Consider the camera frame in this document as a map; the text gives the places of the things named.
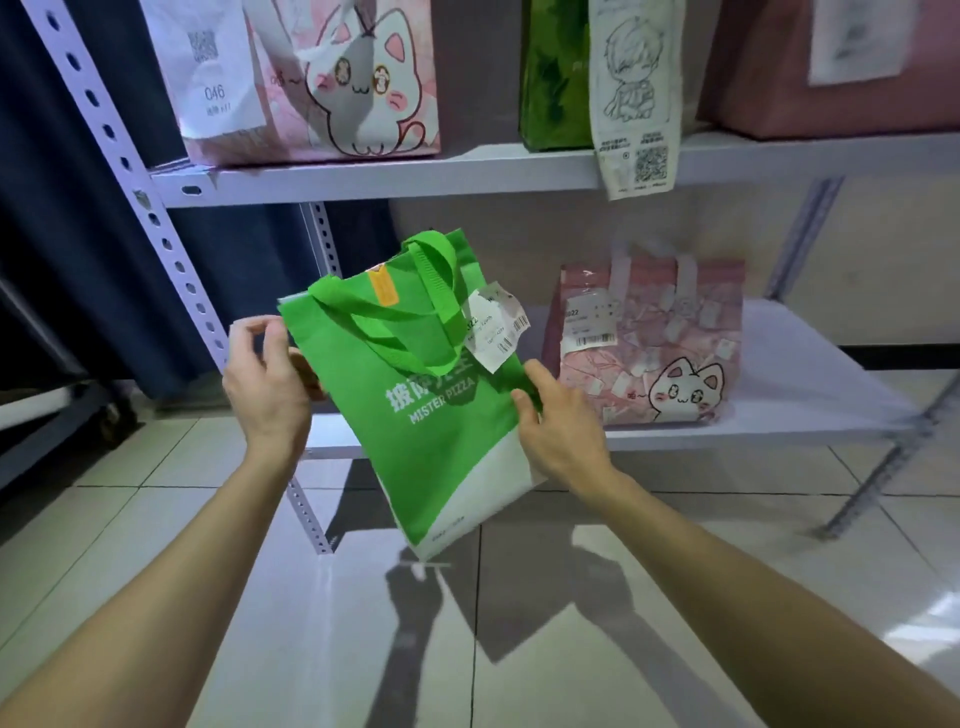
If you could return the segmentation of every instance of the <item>cat ear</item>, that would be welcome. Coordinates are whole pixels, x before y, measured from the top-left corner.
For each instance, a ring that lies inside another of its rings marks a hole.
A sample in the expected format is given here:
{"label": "cat ear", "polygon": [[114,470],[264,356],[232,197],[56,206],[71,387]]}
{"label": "cat ear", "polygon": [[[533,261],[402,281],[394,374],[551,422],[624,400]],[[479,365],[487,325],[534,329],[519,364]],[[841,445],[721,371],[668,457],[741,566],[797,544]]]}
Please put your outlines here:
{"label": "cat ear", "polygon": [[360,16],[356,8],[343,13],[341,6],[338,5],[326,19],[321,39],[333,45],[340,45],[361,35],[363,35],[363,28],[360,26]]}
{"label": "cat ear", "polygon": [[667,378],[675,379],[678,376],[690,376],[693,374],[693,365],[690,364],[690,360],[685,356],[681,356],[674,362],[666,365]]}
{"label": "cat ear", "polygon": [[400,8],[385,13],[373,27],[373,32],[378,40],[384,41],[384,50],[395,61],[405,63],[407,55],[413,53],[413,33]]}
{"label": "cat ear", "polygon": [[704,367],[697,372],[697,376],[710,389],[717,392],[723,391],[723,367],[719,364],[710,364],[708,367]]}

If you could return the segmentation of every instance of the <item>perforated metal post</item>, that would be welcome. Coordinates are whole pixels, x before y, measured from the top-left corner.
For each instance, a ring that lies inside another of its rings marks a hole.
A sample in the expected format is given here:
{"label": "perforated metal post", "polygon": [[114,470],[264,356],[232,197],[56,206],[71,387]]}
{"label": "perforated metal post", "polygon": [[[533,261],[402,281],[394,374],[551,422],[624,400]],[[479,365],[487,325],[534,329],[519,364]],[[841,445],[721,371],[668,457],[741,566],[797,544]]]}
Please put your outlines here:
{"label": "perforated metal post", "polygon": [[960,404],[960,374],[954,376],[950,384],[940,393],[936,401],[924,412],[920,424],[912,432],[898,438],[880,464],[863,481],[856,493],[844,503],[840,512],[825,526],[826,535],[836,538],[842,535],[857,516],[874,505],[883,488],[900,473],[927,444],[935,437],[937,426],[949,417]]}
{"label": "perforated metal post", "polygon": [[[107,93],[93,58],[62,0],[21,0],[37,34],[60,72],[74,103],[93,133],[127,202],[174,284],[217,368],[227,365],[227,332],[206,295],[204,285],[180,242],[153,180],[133,146],[120,113]],[[330,553],[324,530],[293,478],[287,497],[317,553]]]}
{"label": "perforated metal post", "polygon": [[340,269],[340,258],[337,256],[337,247],[333,242],[333,231],[330,229],[330,220],[326,216],[324,203],[302,203],[300,214],[303,215],[303,224],[310,239],[310,249],[317,259],[317,269],[321,276],[343,277]]}
{"label": "perforated metal post", "polygon": [[807,256],[813,250],[813,244],[820,235],[843,181],[842,177],[831,177],[818,180],[810,186],[790,232],[783,241],[780,257],[767,283],[765,298],[783,303],[783,299],[800,276]]}

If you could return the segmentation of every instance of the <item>white label sticker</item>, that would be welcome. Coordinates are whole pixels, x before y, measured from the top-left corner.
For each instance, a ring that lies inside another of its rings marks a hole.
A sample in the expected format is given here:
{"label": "white label sticker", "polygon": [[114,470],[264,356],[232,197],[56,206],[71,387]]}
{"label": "white label sticker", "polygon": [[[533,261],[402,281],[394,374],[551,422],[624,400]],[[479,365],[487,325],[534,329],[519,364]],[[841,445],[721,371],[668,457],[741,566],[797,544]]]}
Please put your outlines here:
{"label": "white label sticker", "polygon": [[634,362],[630,368],[630,374],[633,376],[642,376],[647,372],[655,372],[660,368],[660,347],[651,347],[645,349],[640,354],[640,358]]}
{"label": "white label sticker", "polygon": [[674,186],[684,10],[684,0],[589,0],[590,131],[611,200]]}
{"label": "white label sticker", "polygon": [[142,6],[182,136],[206,139],[266,126],[242,0]]}
{"label": "white label sticker", "polygon": [[627,394],[627,390],[631,388],[633,383],[634,378],[630,376],[628,372],[620,372],[620,376],[618,376],[616,381],[613,383],[611,394],[614,397],[620,397],[623,399]]}
{"label": "white label sticker", "polygon": [[919,16],[920,0],[815,0],[810,85],[898,76]]}
{"label": "white label sticker", "polygon": [[668,285],[663,289],[663,293],[660,294],[660,303],[658,306],[661,311],[669,311],[673,308],[673,300],[677,295],[677,288],[673,285]]}
{"label": "white label sticker", "polygon": [[463,307],[468,321],[464,346],[488,372],[495,372],[516,351],[530,327],[520,302],[493,282],[471,293]]}
{"label": "white label sticker", "polygon": [[719,302],[704,301],[704,306],[700,309],[700,327],[716,328],[722,310],[723,306]]}
{"label": "white label sticker", "polygon": [[736,342],[730,339],[720,339],[717,342],[716,353],[721,359],[730,359],[736,352]]}
{"label": "white label sticker", "polygon": [[663,335],[666,337],[667,341],[676,344],[678,341],[680,341],[680,334],[685,328],[686,319],[681,316],[674,316],[670,319],[670,323],[667,324],[663,329]]}
{"label": "white label sticker", "polygon": [[561,356],[616,344],[616,315],[606,288],[566,300]]}

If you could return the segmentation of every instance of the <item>green tote bag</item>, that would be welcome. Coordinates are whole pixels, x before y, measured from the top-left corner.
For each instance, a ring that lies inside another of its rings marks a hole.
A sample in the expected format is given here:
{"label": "green tote bag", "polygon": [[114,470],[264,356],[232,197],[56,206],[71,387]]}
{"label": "green tote bag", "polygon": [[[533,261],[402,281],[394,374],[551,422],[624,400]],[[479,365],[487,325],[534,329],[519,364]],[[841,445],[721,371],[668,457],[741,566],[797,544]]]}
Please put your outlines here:
{"label": "green tote bag", "polygon": [[517,439],[510,392],[535,394],[519,359],[491,374],[464,348],[462,306],[484,285],[462,232],[427,231],[366,273],[280,302],[421,559],[540,480]]}

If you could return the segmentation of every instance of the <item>white shelf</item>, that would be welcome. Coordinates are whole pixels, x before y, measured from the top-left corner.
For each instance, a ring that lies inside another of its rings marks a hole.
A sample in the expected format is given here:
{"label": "white shelf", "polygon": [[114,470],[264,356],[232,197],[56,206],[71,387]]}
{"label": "white shelf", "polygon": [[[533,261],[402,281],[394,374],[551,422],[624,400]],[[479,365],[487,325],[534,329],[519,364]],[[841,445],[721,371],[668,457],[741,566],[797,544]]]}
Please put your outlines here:
{"label": "white shelf", "polygon": [[[536,356],[545,311],[520,341]],[[742,445],[833,445],[876,439],[911,428],[919,411],[834,347],[786,306],[747,301],[740,379],[727,417],[714,425],[608,428],[611,450],[717,448]],[[362,458],[343,416],[314,415],[304,457]]]}
{"label": "white shelf", "polygon": [[[955,171],[960,133],[755,142],[702,132],[684,141],[677,184]],[[168,207],[601,188],[593,152],[535,153],[519,142],[479,144],[437,158],[349,164],[216,169],[184,159],[151,176]]]}

